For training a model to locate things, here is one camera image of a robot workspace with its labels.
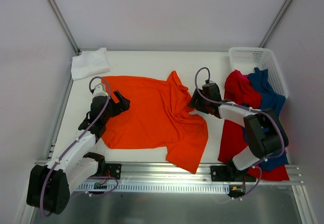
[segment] plastic basket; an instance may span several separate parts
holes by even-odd
[[[268,82],[277,94],[288,98],[288,90],[274,53],[265,48],[230,48],[231,68],[242,74],[254,73],[254,68],[268,69]]]

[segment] blue cloth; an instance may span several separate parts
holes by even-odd
[[[254,71],[255,73],[251,73],[248,75],[248,79],[250,80],[253,89],[259,92],[262,96],[261,105],[259,109],[264,110],[267,108],[272,108],[279,116],[279,113],[286,101],[286,98],[282,95],[275,93],[275,91],[269,84],[267,69],[260,70],[259,68],[254,68]],[[245,128],[243,128],[243,131],[244,131],[244,138],[246,142],[248,142],[248,137]],[[272,155],[273,156],[279,155],[279,153],[280,151],[274,152]],[[284,164],[288,164],[288,160],[285,152],[280,157],[270,158],[268,159],[267,162],[260,163],[260,167],[263,170],[271,171],[272,169]]]

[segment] red cloth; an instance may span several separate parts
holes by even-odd
[[[253,105],[254,108],[259,108],[261,103],[261,95],[251,87],[250,83],[242,80],[236,71],[232,72],[225,82],[224,98],[238,104]],[[247,146],[241,125],[225,120],[218,160],[227,163]],[[259,177],[260,172],[258,169],[250,168],[248,174]],[[289,180],[289,177],[285,166],[280,166],[270,172],[263,170],[261,179],[282,181]]]
[[[196,173],[208,140],[206,121],[192,108],[188,88],[173,71],[167,81],[133,76],[105,77],[130,109],[106,124],[102,139],[111,149],[167,147],[166,160]]]

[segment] orange cloth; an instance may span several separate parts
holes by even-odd
[[[188,88],[175,71],[167,81],[144,77],[105,77],[111,91],[131,101],[130,109],[111,118],[102,139],[111,149],[166,146],[166,160],[196,173],[208,139],[206,121],[190,115]]]

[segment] white table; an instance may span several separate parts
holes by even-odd
[[[228,53],[218,52],[108,52],[111,72],[100,76],[141,76],[166,80],[175,70],[184,86],[192,95],[195,89],[194,76],[197,70],[206,66],[211,71],[211,80],[215,81],[224,96],[224,83],[231,73]],[[207,72],[202,71],[198,85],[205,83]],[[65,109],[63,121],[58,134],[53,156],[73,139],[79,124],[90,110],[92,95],[88,90],[91,77],[74,81]],[[224,120],[212,115],[199,113],[207,122],[209,140],[202,156],[201,163],[218,163],[219,147]],[[105,156],[107,161],[114,162],[166,162],[167,148],[145,150],[112,150],[99,140],[92,152]]]

